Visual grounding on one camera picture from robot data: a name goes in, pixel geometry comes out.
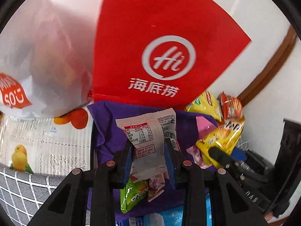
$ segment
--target white circular logo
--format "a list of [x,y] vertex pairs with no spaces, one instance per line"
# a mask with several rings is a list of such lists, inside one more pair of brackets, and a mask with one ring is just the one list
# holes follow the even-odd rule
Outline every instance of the white circular logo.
[[[163,61],[167,60],[167,62],[163,66],[163,69],[168,69],[169,67],[171,67],[171,70],[177,72],[180,70],[178,66],[182,63],[182,61],[185,58],[182,55],[182,52],[179,51],[176,52],[173,56],[170,56],[173,52],[177,50],[177,47],[173,46],[170,49],[168,49],[163,55],[158,55],[158,57],[155,57],[154,60],[156,61],[156,63],[153,65],[153,67],[151,67],[150,56],[154,51],[154,49],[159,45],[170,41],[179,42],[182,45],[184,45],[188,50],[189,60],[186,67],[182,69],[180,72],[178,72],[177,74],[169,77],[163,77],[154,71],[154,69],[159,68],[159,66],[163,63]],[[147,45],[147,47],[145,48],[142,54],[142,66],[150,76],[160,80],[170,81],[186,75],[191,70],[192,66],[195,64],[195,58],[196,58],[195,48],[188,40],[180,36],[166,35],[166,36],[159,37],[156,40],[153,40],[149,45]]]

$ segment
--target pink wrapper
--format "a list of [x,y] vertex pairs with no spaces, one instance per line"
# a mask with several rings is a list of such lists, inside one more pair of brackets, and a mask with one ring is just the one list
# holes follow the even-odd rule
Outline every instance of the pink wrapper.
[[165,179],[163,173],[156,176],[151,176],[148,180],[148,202],[157,198],[160,194],[164,192]]
[[186,151],[187,153],[193,156],[193,160],[195,161],[195,164],[197,164],[202,169],[208,168],[208,166],[204,165],[202,155],[201,155],[202,152],[199,150],[199,148],[196,145],[186,149]]
[[197,116],[196,119],[197,119],[199,139],[202,139],[208,133],[216,129],[216,126],[213,125],[210,121],[208,121],[205,117]]

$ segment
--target green snack wrapper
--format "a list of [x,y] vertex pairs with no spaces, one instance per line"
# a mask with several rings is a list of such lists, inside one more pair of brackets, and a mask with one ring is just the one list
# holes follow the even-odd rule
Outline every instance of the green snack wrapper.
[[141,180],[133,183],[129,178],[124,189],[120,190],[120,206],[122,213],[130,211],[139,201],[141,201],[148,192],[148,181]]

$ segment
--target snack wrapper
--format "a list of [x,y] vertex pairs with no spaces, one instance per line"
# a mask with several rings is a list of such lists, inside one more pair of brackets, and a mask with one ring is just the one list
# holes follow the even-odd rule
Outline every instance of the snack wrapper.
[[238,98],[226,95],[224,92],[220,95],[224,120],[237,119],[242,115],[242,105]]
[[221,126],[210,132],[202,140],[197,141],[196,146],[202,152],[203,162],[206,166],[213,164],[216,168],[222,167],[217,161],[209,156],[208,150],[210,147],[216,146],[230,155],[241,135],[244,122],[244,116],[238,120],[228,120],[226,123],[221,124]]
[[174,150],[181,151],[179,143],[177,142],[176,139],[170,139],[170,141],[171,141],[171,144],[173,145]]
[[216,129],[216,126],[213,125],[210,121],[208,121],[205,117],[197,116],[196,119],[197,119],[199,139],[202,139],[208,133]]
[[206,166],[204,164],[204,161],[202,159],[202,152],[200,151],[200,149],[196,145],[186,149],[186,151],[187,151],[187,153],[192,155],[195,164],[197,164],[200,168],[206,169],[206,168],[208,168],[212,165],[211,164],[210,166]]
[[148,192],[148,181],[142,180],[133,183],[129,178],[124,189],[120,190],[120,206],[122,213],[129,212]]
[[148,180],[148,202],[151,202],[162,194],[164,192],[164,187],[165,179],[163,173],[150,177]]
[[187,112],[197,112],[201,114],[211,115],[217,121],[221,121],[221,113],[219,111],[219,104],[212,93],[205,90],[192,103],[190,103],[185,110]]
[[166,171],[164,138],[175,139],[176,147],[176,113],[172,108],[116,119],[116,124],[135,147],[131,168],[131,177],[135,182]]

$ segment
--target purple cloth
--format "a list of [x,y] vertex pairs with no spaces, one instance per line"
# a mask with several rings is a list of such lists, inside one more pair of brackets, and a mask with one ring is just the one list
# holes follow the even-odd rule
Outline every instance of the purple cloth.
[[[164,110],[163,108],[154,108],[139,105],[126,105],[110,101],[100,101],[88,106],[88,109],[94,119],[97,127],[97,144],[94,149],[97,152],[98,164],[111,160],[116,151],[124,148],[127,137],[124,132],[117,127],[115,119],[139,116],[146,113],[152,113]],[[180,145],[184,157],[192,162],[192,155],[186,152],[186,149],[195,145],[198,139],[198,128],[196,125],[196,116],[204,116],[207,120],[217,126],[215,119],[210,115],[199,113],[190,113],[185,111],[176,112],[177,141]],[[154,212],[168,210],[179,206],[184,202],[184,190],[174,190],[166,180],[164,193],[151,202],[142,200],[128,213],[123,214],[120,210],[120,192],[114,189],[114,209],[115,219],[121,221],[127,218],[133,218],[142,215],[148,215]],[[88,209],[91,208],[91,193],[88,198]]]

